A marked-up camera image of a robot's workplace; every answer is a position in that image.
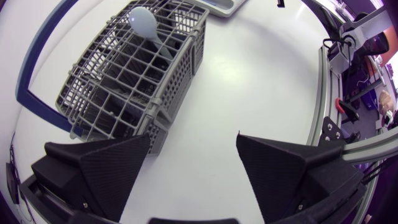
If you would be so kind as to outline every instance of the gray tray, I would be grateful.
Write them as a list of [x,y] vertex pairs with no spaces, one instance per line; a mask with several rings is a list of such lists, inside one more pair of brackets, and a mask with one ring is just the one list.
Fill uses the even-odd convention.
[[[143,6],[172,60],[137,34],[130,11]],[[168,130],[203,58],[208,10],[184,1],[132,1],[106,23],[78,62],[56,107],[73,125],[71,138],[96,141],[150,134],[149,154],[162,149]]]

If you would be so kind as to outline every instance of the black bracket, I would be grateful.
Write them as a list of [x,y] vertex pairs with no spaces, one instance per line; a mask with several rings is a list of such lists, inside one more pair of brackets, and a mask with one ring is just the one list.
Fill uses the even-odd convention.
[[284,0],[278,0],[278,7],[285,7],[285,1]]
[[329,117],[325,117],[323,119],[322,134],[319,143],[336,140],[342,140],[344,142],[343,132]]

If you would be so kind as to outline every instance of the basket grid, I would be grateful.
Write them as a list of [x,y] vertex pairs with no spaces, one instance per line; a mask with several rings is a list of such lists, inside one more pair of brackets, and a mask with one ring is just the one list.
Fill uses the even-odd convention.
[[[161,47],[170,52],[172,59],[131,29],[129,13],[137,6],[154,14]],[[179,0],[141,0],[129,3],[112,17],[73,65],[57,98],[58,110],[73,125],[71,135],[84,141],[135,135],[144,128],[140,125],[154,97],[163,100],[161,106],[174,118],[193,76],[192,49],[179,54],[193,31],[198,30],[196,25],[205,12]],[[203,47],[203,25],[199,30],[201,35],[194,43],[198,49]],[[167,84],[158,93],[163,82]],[[153,122],[145,125],[151,150],[161,147],[167,130]]]

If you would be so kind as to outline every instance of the white spoon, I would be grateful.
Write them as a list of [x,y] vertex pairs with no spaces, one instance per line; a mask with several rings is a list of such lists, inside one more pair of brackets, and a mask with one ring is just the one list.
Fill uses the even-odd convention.
[[135,7],[130,13],[129,23],[135,33],[153,41],[161,55],[173,60],[173,56],[167,48],[162,47],[162,41],[156,34],[156,19],[150,10],[144,7]]

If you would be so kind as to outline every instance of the white surface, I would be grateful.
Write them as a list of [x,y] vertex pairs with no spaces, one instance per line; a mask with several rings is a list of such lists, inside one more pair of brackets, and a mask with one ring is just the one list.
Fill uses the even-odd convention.
[[[51,107],[76,62],[126,0],[104,0],[54,48],[31,90]],[[305,144],[326,31],[300,1],[250,0],[229,19],[209,16],[205,55],[158,157],[147,158],[121,223],[150,217],[235,217],[263,223],[235,142],[242,134]],[[15,139],[21,180],[45,155],[44,143],[69,134],[22,109]]]
[[[74,9],[64,17],[56,27],[52,36],[47,41],[40,55],[36,68],[50,55],[53,47],[63,37],[87,10],[102,0],[79,1]],[[12,204],[7,190],[5,163],[9,162],[9,145],[15,131],[21,105],[15,99],[15,87],[22,61],[25,57],[34,35],[42,25],[45,18],[58,4],[59,0],[7,0],[0,11],[0,124],[2,133],[0,135],[0,191],[10,209],[18,219],[28,223],[23,216],[29,218],[24,203],[21,207]],[[23,156],[16,158],[17,165],[20,160],[24,162]]]

